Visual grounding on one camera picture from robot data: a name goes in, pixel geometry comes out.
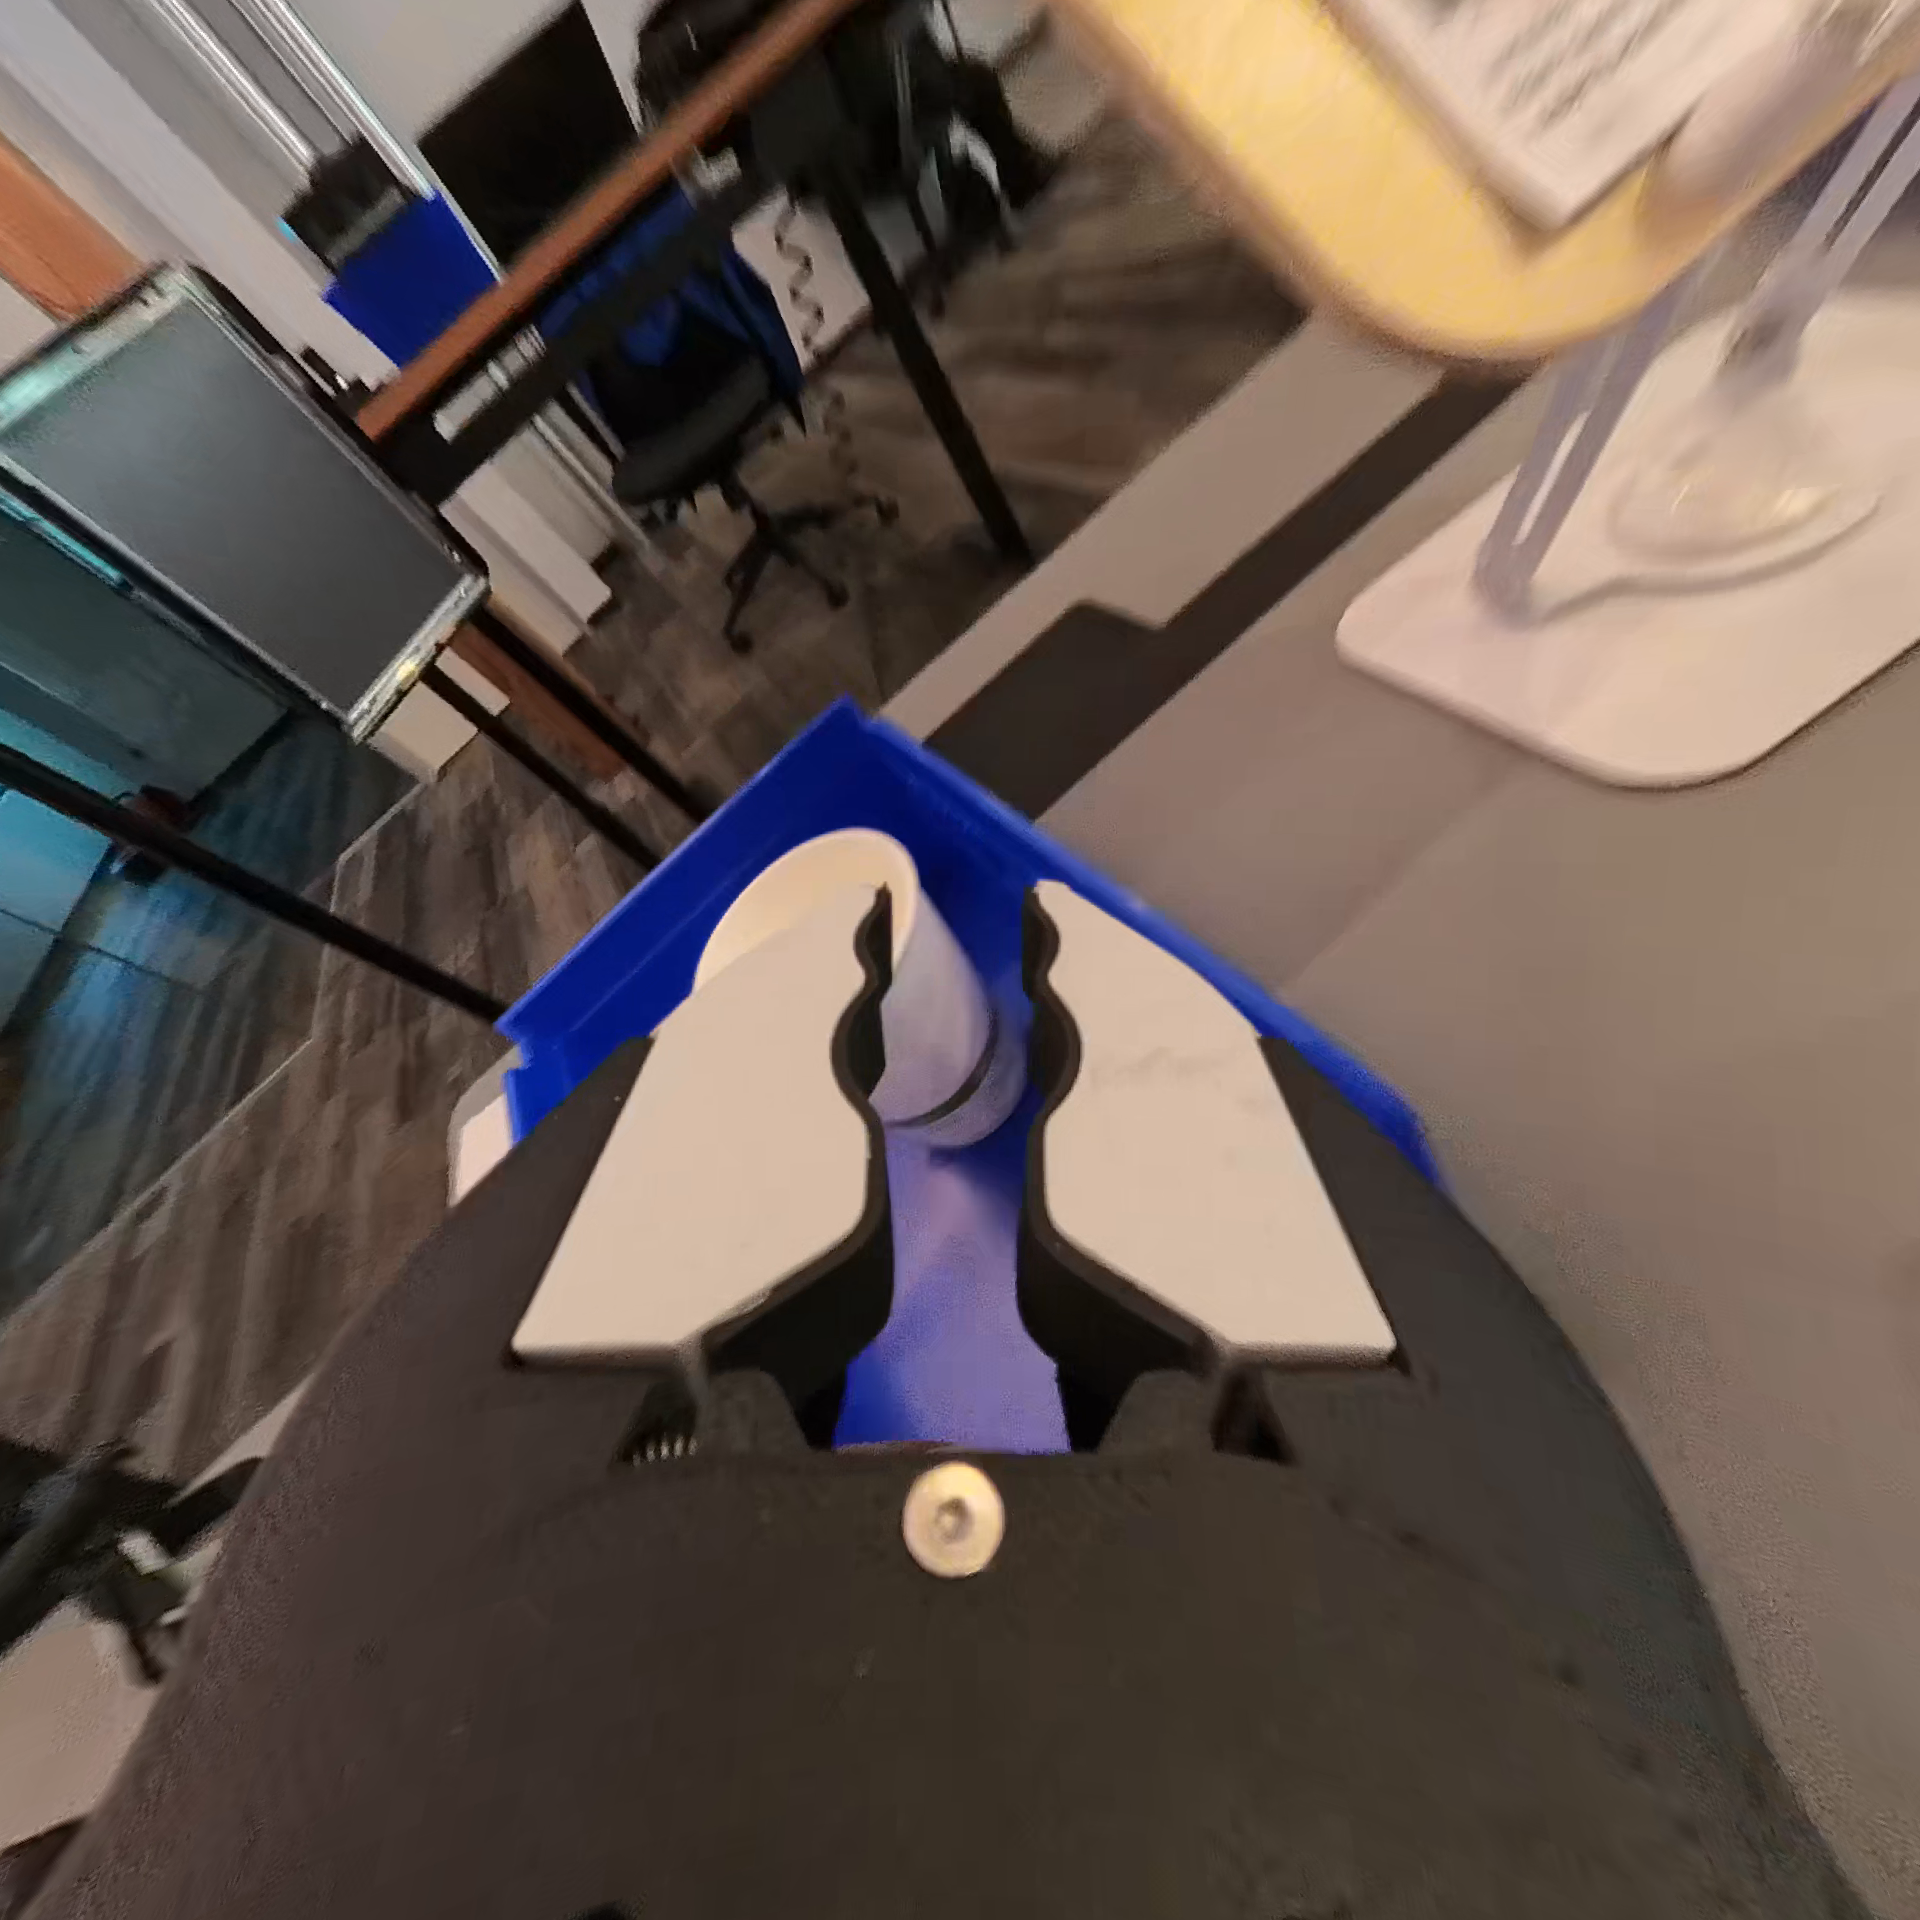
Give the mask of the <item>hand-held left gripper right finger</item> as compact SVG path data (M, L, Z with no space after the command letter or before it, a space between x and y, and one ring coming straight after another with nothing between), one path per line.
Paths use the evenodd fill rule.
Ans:
M1230 1407L1261 1370L1402 1359L1282 1091L1280 1045L1200 970L1064 881L1024 902L1028 1083L1018 1307L1067 1448L1145 1379Z

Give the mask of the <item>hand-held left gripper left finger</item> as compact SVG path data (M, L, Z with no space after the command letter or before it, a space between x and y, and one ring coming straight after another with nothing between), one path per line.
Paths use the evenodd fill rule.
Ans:
M832 1453L853 1362L894 1306L885 1069L891 898L844 882L697 989L637 1047L512 1333L558 1392L660 1392L709 1434L761 1376Z

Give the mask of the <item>blue plastic bin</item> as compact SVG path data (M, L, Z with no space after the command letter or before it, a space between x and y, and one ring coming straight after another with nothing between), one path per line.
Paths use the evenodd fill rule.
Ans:
M1294 1047L1429 1184L1440 1184L1418 1114L1366 1064L1114 875L853 702L829 707L786 743L510 1008L499 1031L520 1051L507 1080L514 1138L691 994L712 933L749 881L786 850L844 827L888 832L915 858L930 902L1005 1017L1028 1016L1020 983L1024 894L1038 881L1064 881L1180 957L1254 1031ZM1054 1365L1018 1313L1018 1206L1036 1114L1038 1099L1024 1095L986 1143L888 1150L894 1307L849 1367L838 1448L1067 1449Z
M405 369L497 285L497 264L454 207L410 199L346 258L325 302Z

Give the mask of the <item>white paper cup green band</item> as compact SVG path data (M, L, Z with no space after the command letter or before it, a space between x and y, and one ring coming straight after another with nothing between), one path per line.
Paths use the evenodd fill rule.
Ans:
M828 896L867 885L891 911L891 983L880 1002L880 1121L925 1149L973 1146L1013 1115L1024 1091L1016 1022L989 998L948 909L908 846L874 827L821 832L776 858L712 930L692 983L804 921Z

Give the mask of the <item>grey desk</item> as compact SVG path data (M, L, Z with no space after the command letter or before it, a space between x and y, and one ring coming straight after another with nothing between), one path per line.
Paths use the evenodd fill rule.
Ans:
M1915 662L1675 794L1339 664L1539 411L1309 321L885 713L1410 1099L1848 1877L1915 1915Z

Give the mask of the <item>wooden book stand white base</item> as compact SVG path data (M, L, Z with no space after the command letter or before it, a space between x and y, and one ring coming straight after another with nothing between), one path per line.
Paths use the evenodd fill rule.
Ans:
M1532 439L1350 601L1358 672L1618 787L1723 779L1915 649L1915 6L1804 11L1667 154L1526 225L1339 6L1058 6L1312 304Z

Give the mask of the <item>black tripod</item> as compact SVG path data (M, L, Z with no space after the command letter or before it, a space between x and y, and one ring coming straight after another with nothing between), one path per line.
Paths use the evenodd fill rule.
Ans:
M202 1561L261 1467L261 1457L240 1457L182 1483L138 1472L126 1440L74 1457L6 1440L5 1656L76 1609L108 1627L133 1678L155 1690L177 1667Z

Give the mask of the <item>black office chair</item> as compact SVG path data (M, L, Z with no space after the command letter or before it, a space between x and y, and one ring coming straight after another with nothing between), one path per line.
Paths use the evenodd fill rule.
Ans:
M865 486L858 458L836 439L836 427L825 430L835 458L836 496L794 507L764 504L753 493L746 467L758 443L784 433L781 419L804 425L804 406L781 398L772 370L761 359L753 359L680 419L628 441L613 467L614 502L637 510L650 523L667 523L700 494L714 493L749 527L742 546L723 574L726 590L723 637L737 656L753 651L748 614L776 565L798 574L828 611L851 609L853 589L809 555L804 537L829 533L858 514L870 517L880 528L899 521L897 502Z

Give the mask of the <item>silver framed sign board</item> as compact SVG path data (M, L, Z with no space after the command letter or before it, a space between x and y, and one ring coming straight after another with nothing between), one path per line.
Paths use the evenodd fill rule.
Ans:
M161 264L5 367L6 486L369 746L490 569L203 271Z

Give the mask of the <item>blue cloth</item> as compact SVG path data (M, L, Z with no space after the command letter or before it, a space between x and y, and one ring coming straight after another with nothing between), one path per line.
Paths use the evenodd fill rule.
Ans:
M804 387L800 354L768 282L734 247L644 306L572 377L621 447L691 421L758 369L778 400Z

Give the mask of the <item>black monitor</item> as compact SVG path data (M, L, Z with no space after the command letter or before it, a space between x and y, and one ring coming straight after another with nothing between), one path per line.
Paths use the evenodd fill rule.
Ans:
M426 169L499 267L510 267L637 146L582 6L561 7L418 137Z

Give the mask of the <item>printed instruction sheet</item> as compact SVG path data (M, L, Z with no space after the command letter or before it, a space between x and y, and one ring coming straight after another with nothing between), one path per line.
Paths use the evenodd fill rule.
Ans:
M1794 3L1333 3L1341 30L1529 227L1558 232L1707 91L1810 23Z

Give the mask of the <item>wooden table black frame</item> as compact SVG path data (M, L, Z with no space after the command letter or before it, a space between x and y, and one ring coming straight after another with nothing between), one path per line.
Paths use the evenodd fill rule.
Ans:
M595 354L670 296L692 271L714 266L734 229L778 191L814 187L891 345L923 419L945 448L993 546L1020 568L1036 560L1021 521L977 439L971 419L933 350L922 318L858 194L858 121L838 49L854 30L891 26L909 6L781 6L739 45L589 192L580 194L520 256L507 277L474 301L443 335L400 369L357 416L374 465L427 510L438 510L481 474ZM685 161L706 154L734 123L749 133L739 177L692 205L681 232L624 273L553 347L520 367L467 424L443 434L441 414L529 336L541 313L633 225Z

